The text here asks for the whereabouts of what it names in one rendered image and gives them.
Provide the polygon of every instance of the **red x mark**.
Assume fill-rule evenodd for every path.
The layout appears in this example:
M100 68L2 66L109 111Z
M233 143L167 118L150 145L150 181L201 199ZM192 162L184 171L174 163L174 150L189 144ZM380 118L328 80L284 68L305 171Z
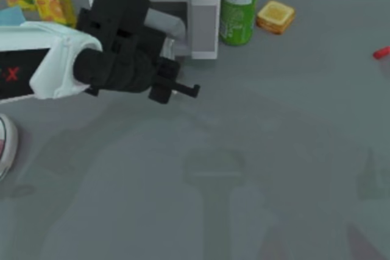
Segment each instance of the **red x mark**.
M8 72L9 72L9 76L5 80L6 82L17 81L18 80L18 76L16 76L16 75L19 72L19 67L9 68Z

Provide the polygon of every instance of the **green cylinder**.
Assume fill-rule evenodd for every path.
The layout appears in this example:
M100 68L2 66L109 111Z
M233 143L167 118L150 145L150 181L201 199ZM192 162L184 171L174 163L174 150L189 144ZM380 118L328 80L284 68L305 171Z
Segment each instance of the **green cylinder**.
M252 37L257 0L221 0L219 36L232 46L244 45Z

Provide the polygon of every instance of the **gray table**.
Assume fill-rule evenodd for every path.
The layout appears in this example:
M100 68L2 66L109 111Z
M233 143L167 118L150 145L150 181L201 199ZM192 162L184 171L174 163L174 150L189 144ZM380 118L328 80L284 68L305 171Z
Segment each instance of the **gray table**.
M196 100L2 105L21 144L0 259L390 257L388 0L281 1L284 35L186 63Z

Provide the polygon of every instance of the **sponge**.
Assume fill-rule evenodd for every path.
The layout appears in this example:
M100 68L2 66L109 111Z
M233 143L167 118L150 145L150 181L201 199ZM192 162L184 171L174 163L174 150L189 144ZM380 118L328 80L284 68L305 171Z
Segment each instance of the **sponge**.
M294 8L271 0L259 11L256 24L269 32L280 35L289 27L295 15Z

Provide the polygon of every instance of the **red marker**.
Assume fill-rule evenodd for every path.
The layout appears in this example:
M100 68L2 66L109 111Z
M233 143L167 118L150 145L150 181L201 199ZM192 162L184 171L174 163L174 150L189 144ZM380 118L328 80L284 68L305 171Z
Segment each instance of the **red marker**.
M390 46L384 47L383 49L380 49L376 52L374 52L374 58L379 60L382 59L383 57L387 56L390 54Z

